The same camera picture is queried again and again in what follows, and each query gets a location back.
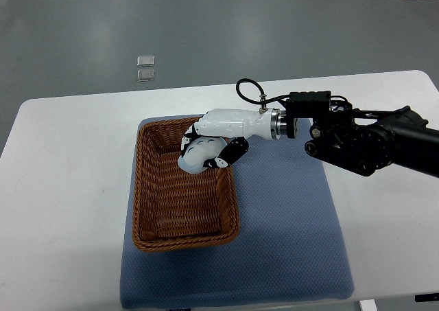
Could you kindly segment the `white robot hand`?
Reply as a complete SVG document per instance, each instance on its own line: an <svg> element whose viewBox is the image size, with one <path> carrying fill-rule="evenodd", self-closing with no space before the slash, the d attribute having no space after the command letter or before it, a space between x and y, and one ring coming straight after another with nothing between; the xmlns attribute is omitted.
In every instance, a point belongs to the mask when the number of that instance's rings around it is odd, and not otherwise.
<svg viewBox="0 0 439 311"><path fill-rule="evenodd" d="M214 158L204 162L206 168L227 168L247 153L246 139L258 136L263 139L279 139L278 122L281 111L269 108L263 113L242 109L213 109L204 114L183 134L180 150L185 153L191 142L203 137L234 138Z"/></svg>

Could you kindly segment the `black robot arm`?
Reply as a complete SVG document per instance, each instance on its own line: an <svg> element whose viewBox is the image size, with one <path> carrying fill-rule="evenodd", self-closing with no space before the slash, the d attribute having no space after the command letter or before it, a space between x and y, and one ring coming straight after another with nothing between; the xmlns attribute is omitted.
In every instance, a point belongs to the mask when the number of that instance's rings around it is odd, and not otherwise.
<svg viewBox="0 0 439 311"><path fill-rule="evenodd" d="M258 136L295 139L299 119L312 119L305 152L313 158L362 176L396 164L430 176L438 175L438 131L409 106L395 111L362 111L328 91L291 92L276 97L283 110L270 108L265 94L258 111L214 109L184 133L178 165L198 174L227 168Z"/></svg>

